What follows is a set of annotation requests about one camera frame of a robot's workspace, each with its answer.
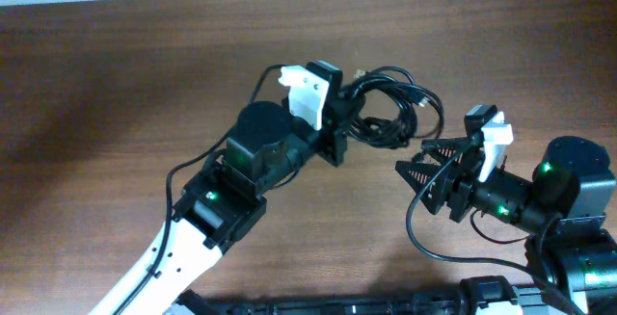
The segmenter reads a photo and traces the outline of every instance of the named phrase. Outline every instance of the wooden tabletop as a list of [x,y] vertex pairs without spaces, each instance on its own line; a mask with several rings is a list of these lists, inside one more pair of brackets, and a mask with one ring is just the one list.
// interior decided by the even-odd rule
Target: wooden tabletop
[[[445,106],[446,137],[475,104],[513,124],[508,169],[529,178],[555,137],[617,159],[616,0],[121,0],[0,9],[0,313],[89,311],[164,220],[164,178],[231,125],[261,70],[326,60],[403,66]],[[259,98],[279,101],[275,78]],[[366,113],[393,117],[371,94]],[[435,116],[418,112],[420,129]],[[335,169],[311,160],[267,214],[191,288],[209,298],[391,294],[518,272],[431,260],[405,233],[405,149],[351,142]],[[181,172],[174,193],[197,171]],[[418,238],[456,256],[525,263],[448,218]],[[617,234],[617,200],[605,227]],[[485,218],[500,238],[523,235]]]

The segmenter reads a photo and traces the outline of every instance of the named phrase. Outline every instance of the wooden surface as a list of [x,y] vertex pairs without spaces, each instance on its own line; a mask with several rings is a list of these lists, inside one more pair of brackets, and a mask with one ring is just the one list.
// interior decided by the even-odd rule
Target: wooden surface
[[[615,0],[124,0],[0,9],[0,313],[90,310],[160,228],[164,178],[231,126],[266,66],[323,59],[349,80],[398,65],[436,92],[446,137],[495,103],[514,125],[509,170],[529,177],[547,143],[575,134],[617,158]],[[261,99],[279,100],[274,78]],[[368,113],[391,117],[379,94]],[[420,112],[422,128],[434,116]],[[212,298],[385,294],[519,273],[430,260],[408,241],[407,149],[350,143],[312,160],[192,288]],[[180,173],[174,193],[196,168]],[[617,234],[617,201],[606,227]],[[444,209],[419,239],[458,256],[524,263]],[[513,228],[484,219],[495,237]]]

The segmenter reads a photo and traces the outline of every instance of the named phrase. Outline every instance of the green indicator light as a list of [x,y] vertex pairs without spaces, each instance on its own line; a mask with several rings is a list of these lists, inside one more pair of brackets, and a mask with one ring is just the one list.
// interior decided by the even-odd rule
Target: green indicator light
[[207,194],[205,194],[205,197],[206,197],[207,199],[210,199],[210,200],[214,200],[214,199],[216,199],[218,196],[219,196],[219,195],[217,195],[217,193],[213,193],[213,192],[211,192],[211,191],[209,191]]
[[552,166],[548,162],[546,162],[544,165],[542,165],[542,171],[543,172],[550,171],[551,169],[552,169]]
[[499,205],[498,211],[499,211],[499,214],[503,214],[503,215],[510,214],[510,211],[506,209],[503,205]]

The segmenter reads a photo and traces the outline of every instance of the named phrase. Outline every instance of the robotic hand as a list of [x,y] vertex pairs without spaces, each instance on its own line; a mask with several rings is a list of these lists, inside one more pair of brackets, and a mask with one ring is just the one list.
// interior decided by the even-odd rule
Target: robotic hand
[[[280,69],[289,96],[282,105],[255,102],[266,76]],[[401,82],[386,72],[398,72]],[[429,104],[443,128],[443,107],[402,68],[377,68],[341,87],[342,72],[325,63],[276,65],[261,75],[235,125],[204,154],[167,176],[165,224],[144,255],[92,310],[98,314],[162,314],[197,277],[240,241],[265,214],[269,190],[289,183],[315,154],[333,166],[343,162],[346,137],[375,147],[406,146],[416,136],[414,105]],[[360,118],[364,94],[379,90],[400,109],[398,118]],[[227,141],[225,149],[217,148]],[[174,173],[205,159],[173,205]]]
[[[423,141],[422,152],[411,162],[396,163],[398,173],[416,192],[407,215],[414,245],[442,261],[519,269],[548,291],[543,293],[544,303],[568,313],[595,311],[609,302],[615,306],[617,245],[601,229],[615,189],[605,149],[578,137],[554,139],[528,181],[506,171],[505,162],[496,169],[513,141],[512,128],[496,106],[473,108],[465,116],[465,127],[465,138]],[[427,155],[434,162],[427,162]],[[473,207],[530,233],[524,245],[527,266],[429,251],[412,230],[419,199],[433,215],[446,205],[456,223]]]

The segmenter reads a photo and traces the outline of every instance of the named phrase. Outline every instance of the brown table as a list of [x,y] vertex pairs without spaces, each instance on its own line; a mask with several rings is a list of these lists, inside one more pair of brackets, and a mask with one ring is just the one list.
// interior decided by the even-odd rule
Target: brown table
[[[122,0],[0,9],[0,313],[90,310],[160,228],[164,178],[202,152],[260,71],[322,59],[349,80],[398,65],[445,105],[446,137],[495,103],[514,125],[509,170],[529,177],[547,143],[579,135],[617,158],[616,0]],[[272,78],[261,99],[285,90]],[[368,114],[392,117],[372,94]],[[421,127],[434,116],[420,112]],[[192,288],[212,298],[386,294],[518,272],[428,259],[409,242],[409,186],[393,170],[417,142],[352,142],[339,168],[312,160]],[[180,173],[174,193],[197,168]],[[424,208],[419,239],[452,255],[524,263],[469,223]],[[617,234],[617,201],[605,226]],[[502,238],[523,233],[483,219]]]

